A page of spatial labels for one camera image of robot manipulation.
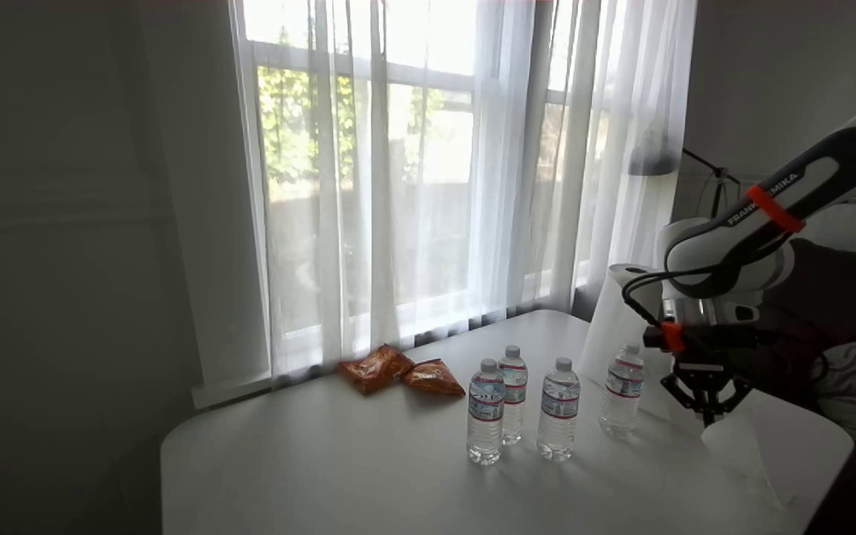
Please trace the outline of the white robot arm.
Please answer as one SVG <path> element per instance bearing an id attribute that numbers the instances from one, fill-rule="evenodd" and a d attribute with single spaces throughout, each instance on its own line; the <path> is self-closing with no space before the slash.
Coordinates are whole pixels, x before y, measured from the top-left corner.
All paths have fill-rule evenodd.
<path id="1" fill-rule="evenodd" d="M 757 302 L 791 274 L 785 243 L 810 215 L 856 198 L 856 115 L 749 183 L 714 220 L 679 220 L 662 243 L 662 311 L 644 332 L 672 357 L 666 393 L 705 426 L 730 414 L 751 390 L 733 357 L 757 344 Z"/>

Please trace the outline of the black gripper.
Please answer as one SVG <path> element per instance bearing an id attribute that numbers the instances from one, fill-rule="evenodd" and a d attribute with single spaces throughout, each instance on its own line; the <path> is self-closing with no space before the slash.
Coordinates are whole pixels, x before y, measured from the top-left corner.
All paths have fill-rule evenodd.
<path id="1" fill-rule="evenodd" d="M 715 405 L 714 423 L 718 423 L 749 394 L 751 382 L 705 350 L 684 350 L 672 360 L 662 390 L 697 415 L 705 415 L 705 405 Z"/>

